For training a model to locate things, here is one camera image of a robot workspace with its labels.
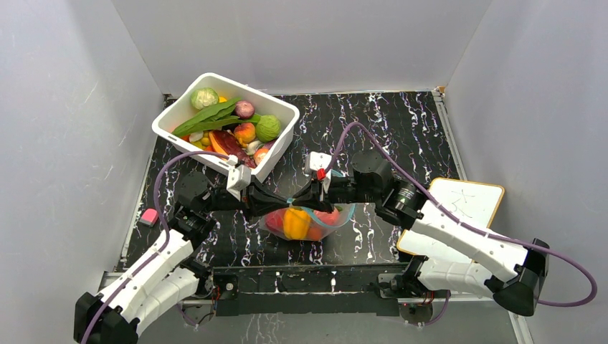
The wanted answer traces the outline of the pink peach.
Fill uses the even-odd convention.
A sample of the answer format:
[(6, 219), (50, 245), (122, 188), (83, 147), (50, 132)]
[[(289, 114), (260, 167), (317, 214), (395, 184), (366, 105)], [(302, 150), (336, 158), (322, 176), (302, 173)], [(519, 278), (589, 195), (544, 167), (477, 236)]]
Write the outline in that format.
[(315, 222), (323, 226), (336, 226), (340, 219), (340, 211), (335, 208), (331, 213), (314, 210)]

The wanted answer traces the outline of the red tomato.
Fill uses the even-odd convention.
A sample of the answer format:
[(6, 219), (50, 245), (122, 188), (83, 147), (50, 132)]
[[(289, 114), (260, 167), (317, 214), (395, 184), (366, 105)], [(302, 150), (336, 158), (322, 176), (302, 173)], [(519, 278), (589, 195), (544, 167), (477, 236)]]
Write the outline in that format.
[(277, 210), (265, 216), (264, 225), (273, 234), (283, 234), (283, 218), (285, 210)]

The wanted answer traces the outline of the yellow bell pepper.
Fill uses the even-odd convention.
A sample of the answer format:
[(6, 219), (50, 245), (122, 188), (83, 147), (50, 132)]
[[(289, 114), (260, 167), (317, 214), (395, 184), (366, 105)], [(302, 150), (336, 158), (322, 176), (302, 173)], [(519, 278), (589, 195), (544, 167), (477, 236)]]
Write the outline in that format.
[(283, 218), (283, 231), (287, 239), (303, 240), (310, 228), (311, 217), (307, 211), (288, 208)]

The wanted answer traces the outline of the clear zip top bag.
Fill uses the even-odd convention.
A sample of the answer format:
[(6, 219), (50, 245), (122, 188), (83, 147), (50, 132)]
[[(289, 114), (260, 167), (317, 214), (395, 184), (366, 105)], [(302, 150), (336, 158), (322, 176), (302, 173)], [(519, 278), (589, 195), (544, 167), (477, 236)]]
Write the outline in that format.
[(331, 213), (292, 205), (272, 211), (259, 220), (260, 227), (288, 241), (319, 242), (329, 234), (349, 224), (354, 217), (354, 204), (336, 204)]

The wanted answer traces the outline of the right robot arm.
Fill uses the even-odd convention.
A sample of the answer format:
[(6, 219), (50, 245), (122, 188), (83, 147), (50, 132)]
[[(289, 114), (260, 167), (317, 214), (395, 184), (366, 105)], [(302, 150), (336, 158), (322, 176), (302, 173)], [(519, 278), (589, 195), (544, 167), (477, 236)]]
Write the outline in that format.
[(404, 289), (414, 297), (427, 291), (454, 290), (490, 297), (517, 315), (532, 316), (548, 274), (549, 245), (540, 239), (516, 242), (491, 229), (467, 228), (425, 187), (398, 177), (389, 160), (376, 151), (357, 153), (352, 173), (329, 168), (331, 156), (312, 152), (305, 160), (310, 181), (293, 203), (317, 211), (335, 204), (373, 203), (378, 217), (422, 234), (467, 257), (464, 262), (425, 255), (415, 257), (404, 273)]

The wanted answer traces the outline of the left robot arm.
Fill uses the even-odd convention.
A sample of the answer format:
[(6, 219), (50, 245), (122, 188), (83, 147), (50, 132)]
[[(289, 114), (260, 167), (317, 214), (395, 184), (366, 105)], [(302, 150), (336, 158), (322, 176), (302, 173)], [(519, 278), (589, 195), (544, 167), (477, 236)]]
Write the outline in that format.
[(208, 297), (211, 270), (192, 254), (217, 225), (213, 211), (242, 211), (248, 218), (288, 207), (288, 200), (245, 182), (241, 190), (213, 186), (204, 173), (183, 176), (168, 227), (126, 272), (96, 295), (83, 294), (75, 305), (77, 343), (137, 343), (143, 332), (178, 302)]

